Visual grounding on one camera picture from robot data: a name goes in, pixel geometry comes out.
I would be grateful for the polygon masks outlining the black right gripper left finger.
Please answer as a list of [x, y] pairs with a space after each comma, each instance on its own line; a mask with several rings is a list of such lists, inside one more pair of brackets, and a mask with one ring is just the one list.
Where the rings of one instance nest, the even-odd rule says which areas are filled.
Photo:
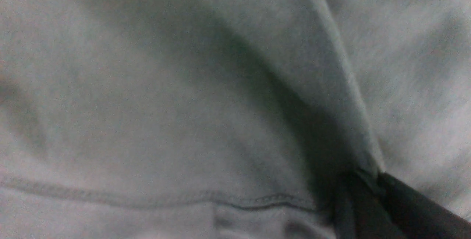
[[379, 199], [353, 172], [341, 174], [335, 188], [334, 230], [337, 239], [404, 239]]

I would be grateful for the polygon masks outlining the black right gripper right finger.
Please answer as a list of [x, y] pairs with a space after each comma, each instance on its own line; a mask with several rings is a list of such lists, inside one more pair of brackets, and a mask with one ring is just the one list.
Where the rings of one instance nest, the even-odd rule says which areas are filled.
[[469, 239], [471, 225], [390, 174], [379, 175], [382, 200], [392, 222], [408, 239]]

